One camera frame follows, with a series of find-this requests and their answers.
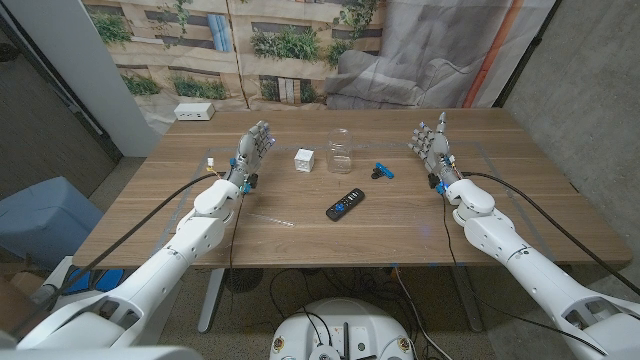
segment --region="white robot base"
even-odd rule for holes
[[[269,359],[409,360],[411,346],[402,325],[383,310],[357,299],[329,298],[305,306],[280,324]]]

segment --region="orange pipe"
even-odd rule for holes
[[[524,0],[513,0],[511,3],[511,7],[509,8],[509,11],[507,11],[495,39],[493,39],[493,44],[491,44],[489,52],[487,52],[487,56],[485,56],[484,61],[482,62],[480,71],[478,71],[478,75],[476,75],[476,78],[473,80],[473,84],[471,84],[467,97],[464,99],[464,103],[462,104],[463,108],[471,107],[473,104],[473,100],[475,100],[476,95],[478,95],[478,91],[480,91],[480,87],[482,86],[482,83],[484,83],[484,79],[487,77],[489,69],[491,69],[491,65],[493,65],[496,57],[498,57],[498,52],[500,52],[500,48],[502,47],[504,40],[507,38],[513,23],[518,17],[518,13],[522,8],[523,2]]]

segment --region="blue bin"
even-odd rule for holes
[[[53,270],[78,250],[101,217],[67,179],[49,179],[0,201],[0,246]]]

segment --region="wooden table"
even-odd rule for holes
[[[290,111],[216,113],[211,121],[176,122],[122,191],[74,256],[87,265],[169,194],[206,173],[206,158],[228,168],[240,136],[258,120],[267,120],[276,146],[259,170],[258,188],[244,198],[233,246],[234,267],[424,266],[451,265],[442,220],[442,198],[427,184],[422,161],[406,146],[421,121],[435,127],[441,110]],[[447,130],[461,171],[497,175],[517,186],[609,263],[631,260],[631,252],[502,109],[447,110]],[[354,135],[354,170],[327,171],[327,133],[346,128]],[[300,147],[315,149],[311,173],[294,169]],[[395,173],[371,179],[376,162]],[[515,223],[532,246],[558,263],[590,262],[524,200],[488,179],[473,181],[490,192],[496,206]],[[175,232],[177,221],[195,196],[210,186],[203,181],[171,201],[100,267],[140,266]],[[365,200],[337,223],[325,210],[358,187]],[[295,227],[251,214],[293,222]],[[448,215],[453,250],[467,265],[498,263],[473,248],[463,229]],[[221,245],[196,262],[228,267],[233,226]]]

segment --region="gray curtain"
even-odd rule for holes
[[[387,0],[379,56],[346,51],[330,109],[459,107],[511,0]]]

